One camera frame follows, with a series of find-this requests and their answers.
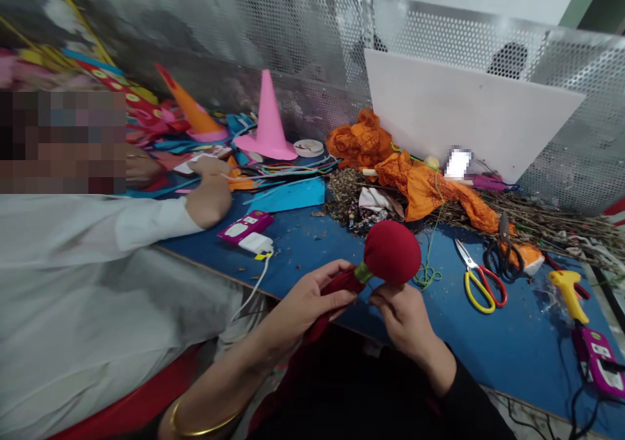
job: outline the green fabric tie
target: green fabric tie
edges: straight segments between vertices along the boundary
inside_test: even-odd
[[[354,276],[362,285],[365,285],[367,282],[369,282],[369,279],[373,277],[373,274],[371,273],[371,271],[369,271],[369,268],[367,267],[365,262],[362,261],[362,263],[360,263],[358,267],[354,269]]]

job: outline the pink cone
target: pink cone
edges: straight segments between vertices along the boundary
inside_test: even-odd
[[[239,136],[235,138],[234,144],[242,150],[257,152],[273,159],[293,160],[298,156],[293,144],[285,139],[269,69],[262,71],[256,136],[250,134]]]

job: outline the red-handled scissors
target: red-handled scissors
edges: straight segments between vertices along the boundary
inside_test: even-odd
[[[473,306],[485,314],[492,313],[493,311],[495,311],[495,308],[503,308],[506,303],[508,303],[508,292],[506,291],[503,282],[501,282],[501,279],[494,272],[491,272],[484,266],[480,266],[475,261],[473,261],[473,259],[471,259],[471,255],[464,247],[464,245],[460,241],[458,241],[458,239],[456,239],[455,241],[458,252],[460,253],[460,256],[462,256],[465,264],[467,265],[467,271],[464,273],[464,287],[467,291],[467,296],[469,297],[469,300],[471,300]],[[481,282],[473,273],[474,269],[477,270],[480,277],[482,278]],[[490,289],[490,285],[488,284],[486,276],[489,276],[492,281],[497,285],[497,287],[499,287],[502,297],[501,301],[498,301],[493,295],[493,291]],[[473,297],[473,294],[471,293],[471,281],[475,283],[477,288],[480,289],[482,294],[484,294],[484,297],[486,297],[486,300],[488,300],[488,303],[490,304],[488,308],[480,305]]]

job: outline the white shirt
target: white shirt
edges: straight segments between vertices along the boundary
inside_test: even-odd
[[[148,247],[201,231],[185,204],[0,195],[1,438],[63,430],[154,375],[161,354],[224,330],[241,290]],[[123,369],[146,354],[154,367]]]

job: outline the yellow hot glue gun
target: yellow hot glue gun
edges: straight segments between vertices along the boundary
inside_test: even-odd
[[[584,310],[581,309],[575,293],[575,284],[581,281],[581,275],[574,271],[552,271],[549,273],[549,279],[553,285],[560,289],[571,318],[579,320],[582,324],[588,324],[590,320]]]

